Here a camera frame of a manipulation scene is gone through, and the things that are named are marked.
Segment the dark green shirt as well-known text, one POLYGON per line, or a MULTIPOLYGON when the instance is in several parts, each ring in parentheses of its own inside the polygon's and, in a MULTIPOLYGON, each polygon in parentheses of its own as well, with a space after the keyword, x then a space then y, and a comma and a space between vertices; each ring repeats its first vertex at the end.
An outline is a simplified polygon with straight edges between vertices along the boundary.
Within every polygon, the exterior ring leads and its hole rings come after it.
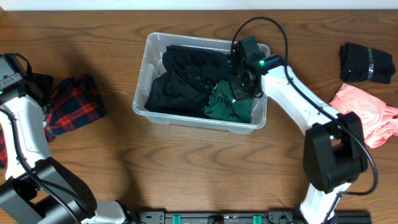
POLYGON ((235 100, 229 82, 222 80, 211 92, 204 112, 211 119, 251 123, 251 108, 252 99, 235 100))

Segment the large black garment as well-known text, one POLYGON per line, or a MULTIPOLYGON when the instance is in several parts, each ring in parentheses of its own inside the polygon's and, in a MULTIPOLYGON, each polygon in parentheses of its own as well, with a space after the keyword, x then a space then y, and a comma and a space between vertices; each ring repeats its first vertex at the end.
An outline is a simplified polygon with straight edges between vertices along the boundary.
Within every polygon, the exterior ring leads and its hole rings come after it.
POLYGON ((165 73, 151 85, 145 109, 205 118, 205 105, 218 82, 228 80, 230 56, 214 50, 170 45, 162 56, 165 73))

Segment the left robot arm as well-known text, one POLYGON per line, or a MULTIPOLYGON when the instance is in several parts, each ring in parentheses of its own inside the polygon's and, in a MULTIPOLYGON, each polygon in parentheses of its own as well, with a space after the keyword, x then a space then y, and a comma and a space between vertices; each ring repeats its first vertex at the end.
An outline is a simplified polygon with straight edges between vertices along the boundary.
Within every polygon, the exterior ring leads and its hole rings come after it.
POLYGON ((56 161, 44 132, 50 75, 23 67, 19 53, 1 55, 1 127, 7 154, 1 208, 18 223, 138 223, 118 200, 98 200, 56 161))

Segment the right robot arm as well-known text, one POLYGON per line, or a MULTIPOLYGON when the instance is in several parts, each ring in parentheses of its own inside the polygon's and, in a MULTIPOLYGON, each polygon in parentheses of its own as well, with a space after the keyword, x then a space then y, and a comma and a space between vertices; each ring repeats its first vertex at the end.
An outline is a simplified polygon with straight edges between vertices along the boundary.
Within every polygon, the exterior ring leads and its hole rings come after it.
POLYGON ((317 97, 284 59, 266 55, 253 37, 235 42, 231 59, 234 98, 272 98, 305 136, 303 169, 310 185, 300 204, 299 221, 331 220, 339 196, 368 168, 361 149, 361 120, 354 113, 341 114, 317 97))

